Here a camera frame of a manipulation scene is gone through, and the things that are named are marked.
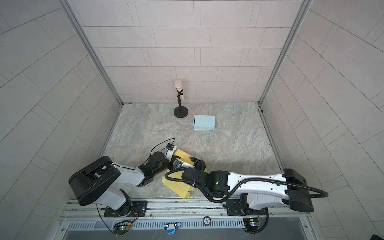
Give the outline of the light blue paper box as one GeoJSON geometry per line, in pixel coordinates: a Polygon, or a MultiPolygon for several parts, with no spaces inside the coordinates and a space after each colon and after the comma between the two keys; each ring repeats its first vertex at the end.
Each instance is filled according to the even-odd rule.
{"type": "Polygon", "coordinates": [[[214,131],[216,127],[216,117],[209,115],[194,115],[195,131],[214,131]]]}

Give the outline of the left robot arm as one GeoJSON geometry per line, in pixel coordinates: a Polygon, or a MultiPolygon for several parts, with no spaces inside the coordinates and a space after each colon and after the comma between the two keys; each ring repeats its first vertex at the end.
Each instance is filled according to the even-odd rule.
{"type": "Polygon", "coordinates": [[[172,167],[172,156],[155,152],[139,167],[131,168],[114,163],[110,157],[103,156],[92,162],[69,178],[69,185],[81,206],[100,204],[126,216],[133,207],[129,195],[122,189],[111,188],[114,183],[143,187],[154,177],[172,167]]]}

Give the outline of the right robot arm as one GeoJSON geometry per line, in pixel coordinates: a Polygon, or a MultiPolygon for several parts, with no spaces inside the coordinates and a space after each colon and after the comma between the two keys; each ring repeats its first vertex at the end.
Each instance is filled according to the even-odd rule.
{"type": "Polygon", "coordinates": [[[282,174],[251,176],[228,171],[207,173],[199,160],[194,165],[179,163],[175,166],[183,170],[183,180],[213,202],[243,196],[246,206],[252,210],[287,205],[297,212],[314,211],[307,180],[293,169],[284,169],[282,174]]]}

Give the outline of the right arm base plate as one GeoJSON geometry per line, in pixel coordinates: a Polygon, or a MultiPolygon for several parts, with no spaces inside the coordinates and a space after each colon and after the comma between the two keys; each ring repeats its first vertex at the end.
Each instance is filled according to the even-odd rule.
{"type": "Polygon", "coordinates": [[[223,207],[227,210],[228,216],[267,216],[267,210],[253,210],[249,207],[245,201],[240,199],[229,199],[224,204],[223,207]]]}

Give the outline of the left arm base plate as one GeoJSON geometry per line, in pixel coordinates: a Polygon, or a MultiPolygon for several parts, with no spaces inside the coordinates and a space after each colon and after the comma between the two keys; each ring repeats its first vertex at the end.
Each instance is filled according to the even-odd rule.
{"type": "Polygon", "coordinates": [[[133,218],[144,217],[146,214],[148,201],[131,201],[124,204],[118,210],[113,210],[110,207],[105,208],[104,217],[106,218],[133,218]]]}

